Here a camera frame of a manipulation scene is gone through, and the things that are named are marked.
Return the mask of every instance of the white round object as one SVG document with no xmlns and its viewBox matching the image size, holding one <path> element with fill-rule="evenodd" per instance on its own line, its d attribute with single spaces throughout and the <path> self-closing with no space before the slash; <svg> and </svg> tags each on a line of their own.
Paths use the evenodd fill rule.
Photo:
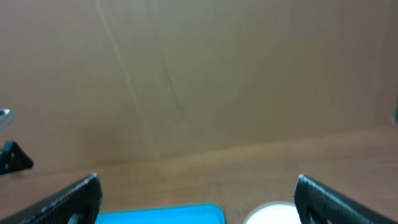
<svg viewBox="0 0 398 224">
<path fill-rule="evenodd" d="M 301 224 L 301 221 L 294 203 L 269 202 L 254 209 L 244 221 L 244 224 L 263 223 Z"/>
</svg>

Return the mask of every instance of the blue plastic container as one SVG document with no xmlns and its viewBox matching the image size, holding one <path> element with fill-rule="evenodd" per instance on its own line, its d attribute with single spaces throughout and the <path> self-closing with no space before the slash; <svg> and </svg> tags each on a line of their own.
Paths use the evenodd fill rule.
<svg viewBox="0 0 398 224">
<path fill-rule="evenodd" d="M 225 224 L 224 213 L 215 204 L 106 212 L 98 214 L 96 224 Z"/>
</svg>

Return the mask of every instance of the blue object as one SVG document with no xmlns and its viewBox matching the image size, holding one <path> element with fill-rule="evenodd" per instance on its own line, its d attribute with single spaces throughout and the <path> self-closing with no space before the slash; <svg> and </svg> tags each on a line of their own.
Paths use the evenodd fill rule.
<svg viewBox="0 0 398 224">
<path fill-rule="evenodd" d="M 106 212 L 98 214 L 95 224 L 225 224 L 224 213 L 215 204 Z"/>
</svg>

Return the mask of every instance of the dark object at edge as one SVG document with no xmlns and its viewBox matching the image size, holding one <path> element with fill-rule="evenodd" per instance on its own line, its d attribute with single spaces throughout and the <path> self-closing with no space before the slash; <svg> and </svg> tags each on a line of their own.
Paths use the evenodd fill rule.
<svg viewBox="0 0 398 224">
<path fill-rule="evenodd" d="M 102 189 L 96 173 L 0 221 L 0 224 L 94 223 Z"/>
<path fill-rule="evenodd" d="M 294 203 L 302 224 L 308 223 L 396 223 L 317 182 L 300 174 Z"/>
<path fill-rule="evenodd" d="M 33 164 L 32 159 L 14 141 L 6 141 L 0 150 L 0 175 L 30 169 Z"/>
</svg>

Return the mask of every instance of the silver metal object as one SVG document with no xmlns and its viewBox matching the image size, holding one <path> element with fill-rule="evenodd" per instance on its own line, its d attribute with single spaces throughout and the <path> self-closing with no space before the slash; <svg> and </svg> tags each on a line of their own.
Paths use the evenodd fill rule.
<svg viewBox="0 0 398 224">
<path fill-rule="evenodd" d="M 0 109 L 0 131 L 4 130 L 14 118 L 10 109 Z"/>
</svg>

